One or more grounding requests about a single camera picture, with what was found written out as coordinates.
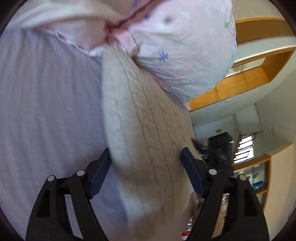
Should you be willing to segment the beige cable knit sweater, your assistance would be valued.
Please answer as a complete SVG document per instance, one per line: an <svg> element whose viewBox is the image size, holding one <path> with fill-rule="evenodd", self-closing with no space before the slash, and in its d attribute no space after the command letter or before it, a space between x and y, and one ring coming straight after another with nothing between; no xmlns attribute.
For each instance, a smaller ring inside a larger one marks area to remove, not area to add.
<svg viewBox="0 0 296 241"><path fill-rule="evenodd" d="M181 150L199 157L188 112L118 47L102 55L105 133L132 240L179 240L194 189Z"/></svg>

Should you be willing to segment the lilac textured bed sheet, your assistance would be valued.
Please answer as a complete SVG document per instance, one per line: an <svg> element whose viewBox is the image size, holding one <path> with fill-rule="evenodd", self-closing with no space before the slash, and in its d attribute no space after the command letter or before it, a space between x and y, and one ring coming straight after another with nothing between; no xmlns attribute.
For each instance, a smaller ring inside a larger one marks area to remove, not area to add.
<svg viewBox="0 0 296 241"><path fill-rule="evenodd" d="M1 208L25 237L49 175L71 176L106 148L101 58L39 31L1 36Z"/></svg>

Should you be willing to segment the pink floral pillow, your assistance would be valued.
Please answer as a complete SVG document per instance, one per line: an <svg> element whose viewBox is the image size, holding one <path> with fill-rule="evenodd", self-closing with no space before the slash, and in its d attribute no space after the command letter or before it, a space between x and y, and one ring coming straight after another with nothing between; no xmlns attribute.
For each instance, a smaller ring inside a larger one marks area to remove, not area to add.
<svg viewBox="0 0 296 241"><path fill-rule="evenodd" d="M187 104L215 88L236 59L232 7L232 1L151 1L111 36Z"/></svg>

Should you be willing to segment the white floral pillow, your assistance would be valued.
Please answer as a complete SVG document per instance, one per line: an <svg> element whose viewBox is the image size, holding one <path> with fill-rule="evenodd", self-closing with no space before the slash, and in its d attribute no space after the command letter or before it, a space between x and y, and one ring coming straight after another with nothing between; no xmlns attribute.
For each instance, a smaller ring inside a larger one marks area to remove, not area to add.
<svg viewBox="0 0 296 241"><path fill-rule="evenodd" d="M27 1L9 21L7 29L39 29L98 56L105 47L118 44L112 34L148 1Z"/></svg>

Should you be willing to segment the wooden headboard frame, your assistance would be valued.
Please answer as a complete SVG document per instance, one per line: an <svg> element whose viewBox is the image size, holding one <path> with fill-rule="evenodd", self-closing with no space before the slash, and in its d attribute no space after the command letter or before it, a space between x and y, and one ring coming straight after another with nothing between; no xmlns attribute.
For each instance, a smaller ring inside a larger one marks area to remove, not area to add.
<svg viewBox="0 0 296 241"><path fill-rule="evenodd" d="M294 33L286 20L279 18L248 18L236 21L236 40L239 47L259 40L275 40L276 37L292 37ZM268 84L280 73L295 52L295 46L264 50L260 53L238 58L232 66L234 71L217 87L189 102L190 111L199 110Z"/></svg>

